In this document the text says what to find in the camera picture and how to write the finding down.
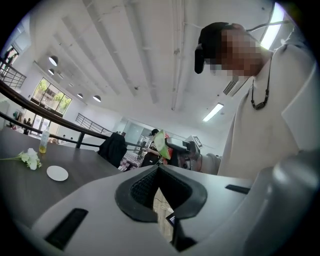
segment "gray table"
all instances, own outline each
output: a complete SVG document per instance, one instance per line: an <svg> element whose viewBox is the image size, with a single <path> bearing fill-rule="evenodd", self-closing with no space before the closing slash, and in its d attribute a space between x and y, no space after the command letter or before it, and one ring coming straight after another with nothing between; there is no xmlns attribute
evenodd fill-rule
<svg viewBox="0 0 320 256"><path fill-rule="evenodd" d="M0 131L0 159L12 158L21 151L39 149L40 140L4 127ZM38 156L42 167L27 168L22 161L0 161L0 191L12 217L27 227L52 205L91 181L121 173L95 151L48 143L46 154ZM49 166L60 166L69 176L54 181L47 175Z"/></svg>

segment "window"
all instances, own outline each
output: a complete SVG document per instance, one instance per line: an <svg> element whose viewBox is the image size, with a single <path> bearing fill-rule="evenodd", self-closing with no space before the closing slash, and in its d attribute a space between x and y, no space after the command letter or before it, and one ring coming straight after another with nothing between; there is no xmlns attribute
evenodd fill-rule
<svg viewBox="0 0 320 256"><path fill-rule="evenodd" d="M45 78L42 78L38 84L32 98L61 114L65 113L71 102L70 97L65 95L53 84L49 83Z"/></svg>

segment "metal railing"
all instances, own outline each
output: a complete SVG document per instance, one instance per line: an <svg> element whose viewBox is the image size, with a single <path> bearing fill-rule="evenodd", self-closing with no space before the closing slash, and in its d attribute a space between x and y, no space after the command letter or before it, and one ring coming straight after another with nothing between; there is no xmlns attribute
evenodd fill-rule
<svg viewBox="0 0 320 256"><path fill-rule="evenodd" d="M75 121L80 124L80 126L88 129L88 130L91 130L91 131L94 131L96 133L99 133L99 134L103 134L103 133L106 133L106 132L110 132L112 133L112 131L106 129L106 128L103 128L101 125L91 121L90 119L86 118L84 115L82 114L78 114L78 116L76 117Z"/></svg>
<svg viewBox="0 0 320 256"><path fill-rule="evenodd" d="M90 136L96 137L96 138L100 138L100 139L108 139L109 136L103 135L101 133L95 132L93 130L89 130L86 128L83 128L79 125L76 125L70 121L67 121L47 110L45 110L42 107L37 106L36 104L32 103L31 101L29 101L28 99L24 98L23 96L21 96L19 93L17 93L15 90L13 90L11 87L9 87L8 85L6 85L2 80L0 80L0 93L3 94L5 97L7 97L8 99L12 100L13 102L17 103L19 106L33 112L36 115L42 116L45 119L48 119L54 123L56 123L57 125L61 125L63 127L66 127L68 129L80 132L79 138L77 141L73 141L70 139L66 139L63 137L59 137L53 134L50 134L50 137L61 140L61 141L66 141L66 142L70 142L70 143L76 143L76 148L80 148L81 145L85 145L85 146L91 146L91 147L99 147L100 145L94 145L94 144L89 144L89 143L83 143L83 139L85 134L88 134ZM24 123L21 123L17 120L12 119L11 117L7 116L6 114L0 112L0 117L8 120L9 122L16 124L18 126L21 126L25 129L34 131L36 133L42 134L41 130L35 129L33 127L30 127L28 125L25 125ZM137 144L133 144L130 142L126 142L125 143L127 146L136 146L141 148L140 145Z"/></svg>
<svg viewBox="0 0 320 256"><path fill-rule="evenodd" d="M0 80L7 86L20 88L27 77L0 58Z"/></svg>

